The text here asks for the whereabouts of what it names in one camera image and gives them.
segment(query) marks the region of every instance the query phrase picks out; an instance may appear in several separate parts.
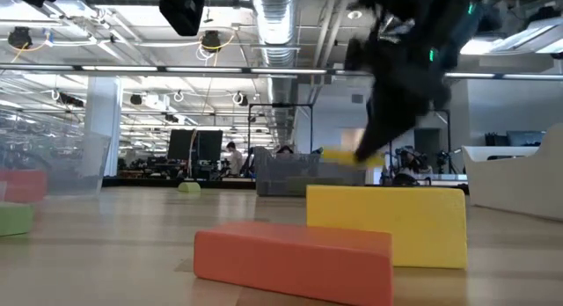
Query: ceiling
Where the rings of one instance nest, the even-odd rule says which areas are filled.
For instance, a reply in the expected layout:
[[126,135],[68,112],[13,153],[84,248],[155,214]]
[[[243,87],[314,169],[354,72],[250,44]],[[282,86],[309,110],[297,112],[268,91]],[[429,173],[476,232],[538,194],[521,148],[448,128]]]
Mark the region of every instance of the ceiling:
[[[263,58],[253,10],[243,7],[216,6],[213,2],[203,12],[200,33],[216,30],[222,44],[226,44],[214,57],[203,59],[198,37],[180,37],[168,25],[155,5],[88,5],[87,0],[60,0],[57,4],[46,4],[38,9],[18,0],[0,0],[0,62],[17,63],[65,63],[81,65],[166,65],[166,66],[222,66],[259,67]],[[327,54],[320,57],[318,65],[330,67],[343,63],[347,42],[352,37],[365,37],[372,26],[373,18],[364,12],[358,19],[346,17],[347,11],[340,7],[354,0],[297,0],[296,15],[297,50],[296,66],[315,67],[315,51],[322,33],[324,20],[328,22],[328,33],[321,41],[321,50]],[[520,0],[525,6],[537,8],[537,1]],[[22,52],[7,43],[8,34],[14,26],[29,26],[33,37],[34,51]],[[473,57],[462,59],[463,63],[475,63]],[[69,95],[86,100],[88,77],[80,75],[46,75],[29,72],[5,71],[0,79],[0,104],[29,109],[67,109],[53,100],[53,90],[65,91]],[[150,140],[151,149],[165,149],[168,129],[198,127],[223,127],[225,141],[245,141],[242,129],[247,122],[244,116],[248,108],[233,102],[233,95],[245,94],[250,103],[269,103],[267,76],[253,78],[235,77],[177,77],[177,76],[120,76],[124,89],[122,118],[123,146],[127,142]],[[300,81],[299,102],[306,103],[311,95],[310,81]],[[370,81],[362,83],[344,82],[336,87],[343,98],[352,94],[369,94]],[[320,96],[331,96],[321,91]],[[130,96],[142,95],[145,101],[140,106],[130,104]],[[160,104],[170,107],[172,112],[188,113],[183,125],[164,120],[162,114],[135,115],[135,111],[155,110],[148,103],[149,95],[158,95]],[[270,109],[261,109],[252,131],[257,142],[275,145],[272,129],[274,114]],[[65,122],[79,123],[84,115],[52,114]]]

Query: small green block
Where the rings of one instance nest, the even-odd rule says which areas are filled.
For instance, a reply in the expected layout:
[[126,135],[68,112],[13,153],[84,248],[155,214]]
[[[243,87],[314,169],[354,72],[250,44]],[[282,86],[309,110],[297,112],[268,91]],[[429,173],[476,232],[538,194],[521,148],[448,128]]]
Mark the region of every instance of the small green block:
[[0,236],[24,234],[33,226],[33,208],[26,204],[0,201]]
[[200,193],[201,187],[199,184],[194,182],[184,182],[180,183],[178,191],[182,193]]

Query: white couch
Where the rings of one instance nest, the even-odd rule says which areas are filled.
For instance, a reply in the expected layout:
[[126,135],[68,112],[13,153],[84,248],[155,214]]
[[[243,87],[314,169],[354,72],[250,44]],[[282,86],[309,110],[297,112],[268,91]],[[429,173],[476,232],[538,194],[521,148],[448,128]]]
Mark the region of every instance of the white couch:
[[[563,124],[551,127],[539,148],[463,151],[472,205],[563,220]],[[519,157],[487,161],[490,156]]]

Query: orange foam block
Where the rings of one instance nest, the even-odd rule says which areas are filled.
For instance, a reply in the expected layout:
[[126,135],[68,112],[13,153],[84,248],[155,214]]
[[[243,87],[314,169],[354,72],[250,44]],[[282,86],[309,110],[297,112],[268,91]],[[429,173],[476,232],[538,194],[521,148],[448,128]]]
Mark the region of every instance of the orange foam block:
[[391,235],[232,222],[195,235],[196,276],[352,305],[391,306]]

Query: gray bin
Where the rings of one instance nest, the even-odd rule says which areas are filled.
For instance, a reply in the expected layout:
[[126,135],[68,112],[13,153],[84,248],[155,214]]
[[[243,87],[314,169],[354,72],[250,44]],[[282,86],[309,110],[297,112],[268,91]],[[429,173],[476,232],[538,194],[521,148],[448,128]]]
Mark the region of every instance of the gray bin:
[[254,150],[258,196],[305,196],[307,185],[363,186],[366,172],[327,162],[320,155]]

